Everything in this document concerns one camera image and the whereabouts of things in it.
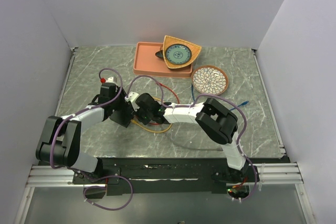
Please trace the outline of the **black network switch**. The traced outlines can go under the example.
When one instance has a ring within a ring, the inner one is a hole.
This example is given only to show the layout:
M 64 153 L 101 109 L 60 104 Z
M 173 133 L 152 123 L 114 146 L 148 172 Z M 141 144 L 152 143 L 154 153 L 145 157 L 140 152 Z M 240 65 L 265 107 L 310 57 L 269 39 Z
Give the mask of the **black network switch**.
M 127 128 L 133 119 L 133 112 L 132 105 L 130 103 L 124 103 L 112 112 L 109 119 L 120 126 Z

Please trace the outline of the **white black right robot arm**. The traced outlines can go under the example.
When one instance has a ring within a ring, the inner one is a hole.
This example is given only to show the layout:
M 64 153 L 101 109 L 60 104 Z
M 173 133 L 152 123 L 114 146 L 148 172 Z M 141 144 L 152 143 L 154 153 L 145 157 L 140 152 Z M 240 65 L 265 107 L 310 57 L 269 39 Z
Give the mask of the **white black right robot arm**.
M 194 104 L 160 104 L 148 93 L 130 92 L 126 98 L 142 124 L 190 123 L 199 125 L 206 135 L 219 144 L 224 152 L 230 177 L 241 181 L 248 175 L 248 161 L 240 147 L 237 116 L 218 102 L 214 96 Z

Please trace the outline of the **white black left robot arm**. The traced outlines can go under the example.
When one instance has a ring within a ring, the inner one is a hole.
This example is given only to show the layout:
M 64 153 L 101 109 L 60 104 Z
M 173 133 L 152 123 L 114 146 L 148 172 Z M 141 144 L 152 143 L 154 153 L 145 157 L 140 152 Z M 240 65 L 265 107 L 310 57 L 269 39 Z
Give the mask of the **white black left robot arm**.
M 101 85 L 100 93 L 81 111 L 48 117 L 36 148 L 36 158 L 54 168 L 83 171 L 92 183 L 100 182 L 104 176 L 102 160 L 80 151 L 81 135 L 107 119 L 128 127 L 133 119 L 133 107 L 125 96 L 123 87 L 106 82 Z

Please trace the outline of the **salmon pink tray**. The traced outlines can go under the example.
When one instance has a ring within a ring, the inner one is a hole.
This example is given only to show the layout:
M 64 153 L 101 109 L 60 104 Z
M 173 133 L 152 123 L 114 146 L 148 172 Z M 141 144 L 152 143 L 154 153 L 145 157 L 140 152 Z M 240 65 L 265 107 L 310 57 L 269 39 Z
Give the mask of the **salmon pink tray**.
M 133 73 L 154 77 L 189 78 L 192 75 L 192 65 L 181 69 L 169 69 L 164 60 L 155 54 L 162 49 L 159 42 L 138 42 L 133 65 Z

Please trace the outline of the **black small bowl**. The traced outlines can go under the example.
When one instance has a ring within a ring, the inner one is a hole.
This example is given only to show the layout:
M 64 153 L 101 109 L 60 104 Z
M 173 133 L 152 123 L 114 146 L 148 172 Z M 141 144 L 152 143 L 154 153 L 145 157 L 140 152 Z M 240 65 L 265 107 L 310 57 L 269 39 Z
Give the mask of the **black small bowl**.
M 163 56 L 163 50 L 157 51 L 157 52 L 155 53 L 155 55 L 156 55 L 158 58 L 160 58 L 160 59 L 163 59 L 163 58 L 164 58 L 164 56 Z

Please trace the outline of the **teal patterned round dish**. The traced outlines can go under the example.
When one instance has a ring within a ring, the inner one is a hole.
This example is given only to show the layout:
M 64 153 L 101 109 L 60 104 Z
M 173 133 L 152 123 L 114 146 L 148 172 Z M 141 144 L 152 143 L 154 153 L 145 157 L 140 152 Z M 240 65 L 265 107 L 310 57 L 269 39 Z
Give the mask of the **teal patterned round dish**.
M 183 65 L 192 58 L 192 52 L 188 46 L 183 44 L 173 44 L 165 51 L 167 61 L 174 65 Z

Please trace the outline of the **white floral round plate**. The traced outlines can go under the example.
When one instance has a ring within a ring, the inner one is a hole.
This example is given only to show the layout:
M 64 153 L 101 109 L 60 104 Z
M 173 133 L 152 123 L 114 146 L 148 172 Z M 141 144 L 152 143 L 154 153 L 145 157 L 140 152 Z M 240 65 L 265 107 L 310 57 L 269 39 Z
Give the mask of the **white floral round plate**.
M 199 93 L 220 95 L 226 91 L 229 79 L 226 73 L 215 66 L 205 65 L 195 69 L 191 76 L 193 87 Z

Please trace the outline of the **orange woven triangular plate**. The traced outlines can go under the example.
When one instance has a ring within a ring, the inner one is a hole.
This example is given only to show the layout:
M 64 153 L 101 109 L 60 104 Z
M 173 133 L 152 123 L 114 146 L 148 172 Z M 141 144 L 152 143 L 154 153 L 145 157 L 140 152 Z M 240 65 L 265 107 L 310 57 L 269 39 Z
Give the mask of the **orange woven triangular plate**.
M 167 59 L 165 57 L 165 51 L 169 46 L 171 46 L 173 44 L 183 44 L 183 45 L 189 47 L 189 49 L 192 52 L 192 58 L 188 63 L 185 63 L 183 65 L 174 65 L 174 64 L 171 64 L 167 61 Z M 182 39 L 179 39 L 179 38 L 175 38 L 175 37 L 172 37 L 172 36 L 166 35 L 164 37 L 164 40 L 163 40 L 163 56 L 164 56 L 163 60 L 166 64 L 166 66 L 169 69 L 180 69 L 180 68 L 184 68 L 184 67 L 187 67 L 187 66 L 191 65 L 196 60 L 196 58 L 198 57 L 201 50 L 202 50 L 202 47 L 199 46 L 199 45 L 196 45 L 196 44 L 191 43 L 189 41 L 182 40 Z

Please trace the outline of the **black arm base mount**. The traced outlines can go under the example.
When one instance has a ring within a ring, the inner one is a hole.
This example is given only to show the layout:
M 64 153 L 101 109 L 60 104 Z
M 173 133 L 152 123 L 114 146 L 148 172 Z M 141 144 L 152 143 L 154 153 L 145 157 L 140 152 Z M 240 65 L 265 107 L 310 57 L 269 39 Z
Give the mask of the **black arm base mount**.
M 90 179 L 79 172 L 69 184 L 106 186 L 107 195 L 211 192 L 225 194 L 227 184 L 258 183 L 258 169 L 246 163 L 241 171 L 225 158 L 103 158 L 102 172 Z

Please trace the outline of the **aluminium frame rail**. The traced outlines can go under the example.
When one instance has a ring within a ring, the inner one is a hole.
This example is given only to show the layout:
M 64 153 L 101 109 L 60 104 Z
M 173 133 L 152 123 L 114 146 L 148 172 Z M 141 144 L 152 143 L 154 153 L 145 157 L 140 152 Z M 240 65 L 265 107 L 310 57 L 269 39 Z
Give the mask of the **aluminium frame rail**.
M 256 164 L 262 185 L 303 184 L 303 178 L 296 163 Z M 52 169 L 49 166 L 33 166 L 26 182 L 27 187 L 84 187 L 90 183 L 75 184 L 75 173 L 60 168 Z

